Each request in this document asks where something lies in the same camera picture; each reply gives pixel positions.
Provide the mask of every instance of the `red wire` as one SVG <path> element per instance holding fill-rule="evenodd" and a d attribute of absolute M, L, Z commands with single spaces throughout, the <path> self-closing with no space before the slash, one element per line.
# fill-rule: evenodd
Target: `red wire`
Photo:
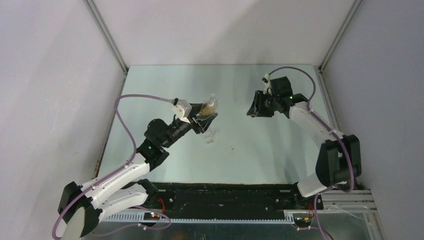
<path fill-rule="evenodd" d="M 165 212 L 165 203 L 164 203 L 164 200 L 162 200 L 162 198 L 159 198 L 157 201 L 162 204 L 162 212 L 161 213 L 163 214 Z"/>
<path fill-rule="evenodd" d="M 308 211 L 308 214 L 309 214 L 310 218 L 315 217 L 315 211 L 314 211 L 314 207 L 312 206 L 312 204 L 310 204 L 310 203 L 309 203 L 309 205 L 307 206 L 307 209 L 309 210 L 309 211 Z"/>

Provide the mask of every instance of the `metal plate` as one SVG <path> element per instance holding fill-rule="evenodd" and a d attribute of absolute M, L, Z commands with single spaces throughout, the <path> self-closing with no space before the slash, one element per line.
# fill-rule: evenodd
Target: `metal plate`
<path fill-rule="evenodd" d="M 369 240 L 368 229 L 362 214 L 320 214 L 322 227 L 336 240 Z M 106 233 L 127 225 L 125 222 L 101 222 L 95 233 Z M 98 240 L 87 235 L 86 240 Z M 174 223 L 169 228 L 159 231 L 146 230 L 142 227 L 130 227 L 102 240 L 322 240 L 319 230 L 296 229 L 289 224 L 232 224 L 232 223 Z"/>
<path fill-rule="evenodd" d="M 125 211 L 121 211 L 115 214 L 112 214 L 105 218 L 103 222 L 113 222 L 113 223 L 154 223 L 155 220 L 144 220 L 144 214 L 147 211 L 139 211 L 128 209 Z M 184 219 L 184 218 L 172 218 L 173 223 L 176 224 L 293 224 L 293 214 L 286 213 L 285 219 L 279 220 L 264 220 L 264 219 L 256 219 L 256 220 L 220 220 L 220 219 Z"/>

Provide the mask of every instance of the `black base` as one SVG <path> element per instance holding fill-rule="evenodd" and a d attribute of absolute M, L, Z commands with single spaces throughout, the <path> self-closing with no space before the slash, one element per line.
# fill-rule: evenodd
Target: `black base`
<path fill-rule="evenodd" d="M 284 210 L 307 210 L 314 197 L 303 198 L 291 184 L 153 183 L 157 197 L 173 219 L 281 220 Z M 156 202 L 146 205 L 161 209 Z M 323 209 L 322 201 L 317 204 Z"/>
<path fill-rule="evenodd" d="M 62 198 L 60 199 L 57 212 L 61 214 L 65 207 L 81 193 L 81 188 L 74 181 L 66 185 L 63 189 Z M 63 216 L 65 223 L 68 223 L 79 208 L 83 207 L 85 209 L 84 228 L 82 230 L 81 237 L 89 234 L 99 224 L 99 215 L 102 213 L 102 210 L 99 208 L 94 209 L 91 204 L 92 200 L 93 199 L 91 197 L 87 198 L 85 195 L 82 196 Z"/>

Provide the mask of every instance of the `small white object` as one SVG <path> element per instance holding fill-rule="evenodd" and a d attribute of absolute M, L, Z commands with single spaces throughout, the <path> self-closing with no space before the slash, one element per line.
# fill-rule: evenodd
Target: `small white object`
<path fill-rule="evenodd" d="M 217 133 L 218 133 L 218 131 L 216 129 L 209 127 L 202 134 L 204 143 L 207 144 L 207 145 L 215 143 L 217 141 Z"/>

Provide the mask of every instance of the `tabletop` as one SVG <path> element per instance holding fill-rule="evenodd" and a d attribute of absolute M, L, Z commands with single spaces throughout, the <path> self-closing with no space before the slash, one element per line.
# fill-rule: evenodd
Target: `tabletop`
<path fill-rule="evenodd" d="M 312 65 L 291 65 L 309 73 Z M 271 118 L 246 116 L 255 91 L 263 90 L 265 73 L 281 65 L 158 65 L 131 66 L 122 94 L 147 94 L 202 103 L 210 94 L 219 97 L 218 116 L 210 130 L 214 142 L 188 132 L 167 149 L 169 157 L 141 178 L 151 182 L 292 184 L 315 171 L 319 150 L 293 121 L 278 112 Z M 301 72 L 283 69 L 272 78 L 287 76 L 293 93 L 309 97 L 311 81 Z M 329 117 L 318 83 L 311 106 L 326 121 Z M 124 98 L 119 112 L 137 146 L 148 123 L 162 119 L 170 124 L 171 104 L 148 98 Z M 131 155 L 131 140 L 115 117 L 101 161 L 99 176 L 123 164 Z"/>

